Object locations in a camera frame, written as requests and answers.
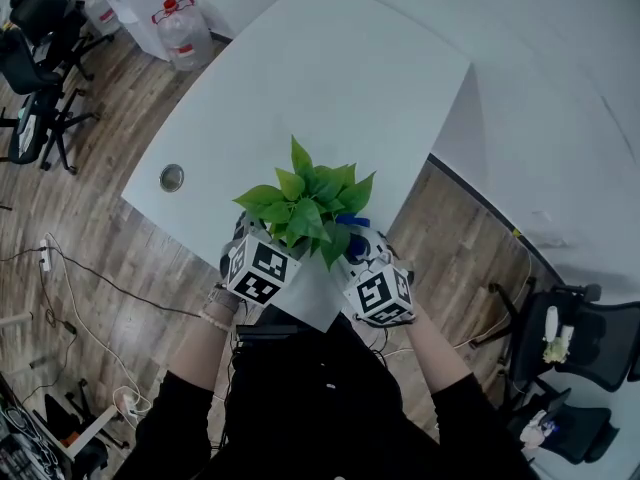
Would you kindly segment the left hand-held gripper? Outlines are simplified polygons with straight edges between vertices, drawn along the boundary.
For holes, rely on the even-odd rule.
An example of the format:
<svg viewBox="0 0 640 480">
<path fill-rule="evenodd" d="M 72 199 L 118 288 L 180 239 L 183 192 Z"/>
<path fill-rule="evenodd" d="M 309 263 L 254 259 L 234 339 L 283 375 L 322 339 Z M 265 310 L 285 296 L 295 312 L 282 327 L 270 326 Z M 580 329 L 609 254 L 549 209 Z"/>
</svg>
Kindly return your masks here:
<svg viewBox="0 0 640 480">
<path fill-rule="evenodd" d="M 272 237 L 264 222 L 246 210 L 236 222 L 234 239 L 222 251 L 220 267 L 224 286 L 262 308 L 280 308 L 285 290 L 302 263 L 267 243 Z"/>
</svg>

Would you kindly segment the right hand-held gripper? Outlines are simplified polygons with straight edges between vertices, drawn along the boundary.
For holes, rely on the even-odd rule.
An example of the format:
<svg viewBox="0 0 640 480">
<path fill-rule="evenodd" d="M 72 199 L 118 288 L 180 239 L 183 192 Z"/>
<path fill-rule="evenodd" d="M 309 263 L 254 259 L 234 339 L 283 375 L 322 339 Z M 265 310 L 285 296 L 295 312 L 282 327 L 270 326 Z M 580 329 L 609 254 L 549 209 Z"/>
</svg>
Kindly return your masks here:
<svg viewBox="0 0 640 480">
<path fill-rule="evenodd" d="M 357 320 L 369 326 L 404 326 L 415 321 L 410 272 L 395 257 L 386 236 L 367 231 L 370 246 L 366 267 L 343 291 Z"/>
</svg>

